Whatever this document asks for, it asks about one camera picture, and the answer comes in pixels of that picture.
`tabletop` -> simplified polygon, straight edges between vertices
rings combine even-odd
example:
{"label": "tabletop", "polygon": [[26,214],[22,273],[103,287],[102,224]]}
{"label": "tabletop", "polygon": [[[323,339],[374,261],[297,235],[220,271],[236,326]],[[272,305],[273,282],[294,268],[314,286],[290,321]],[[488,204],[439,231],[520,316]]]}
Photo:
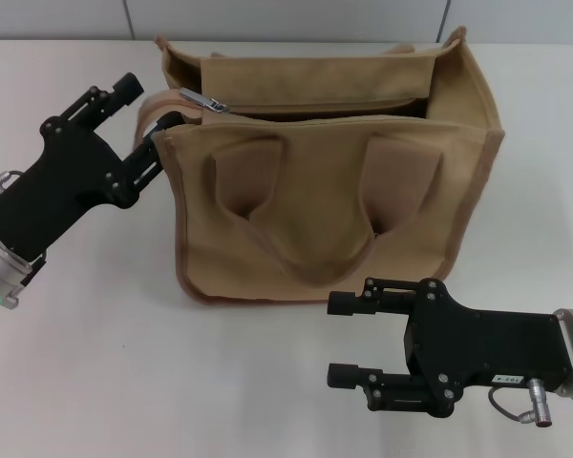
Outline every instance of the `tabletop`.
{"label": "tabletop", "polygon": [[[176,43],[193,54],[343,55],[386,44]],[[447,286],[474,308],[573,308],[573,46],[472,45],[507,133]],[[132,72],[165,89],[150,42],[0,41],[0,172],[40,155],[38,128],[90,86]],[[143,97],[99,129],[121,156]],[[493,410],[369,412],[329,389],[329,363],[407,371],[405,318],[323,305],[200,305],[175,278],[174,202],[161,174],[123,211],[90,211],[48,252],[14,311],[0,307],[0,458],[573,457],[573,402],[554,426]],[[502,390],[514,412],[524,390]]]}

